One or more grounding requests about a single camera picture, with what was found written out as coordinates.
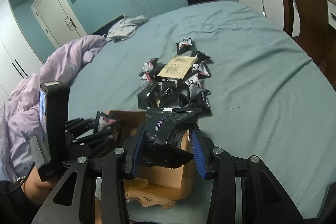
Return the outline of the person's left hand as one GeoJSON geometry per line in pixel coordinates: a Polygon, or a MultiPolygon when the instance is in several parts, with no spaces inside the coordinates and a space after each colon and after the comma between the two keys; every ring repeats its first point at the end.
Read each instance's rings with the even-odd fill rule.
{"type": "Polygon", "coordinates": [[[21,186],[23,193],[35,205],[40,206],[58,183],[57,178],[42,182],[36,167],[33,168],[26,181],[21,186]]]}

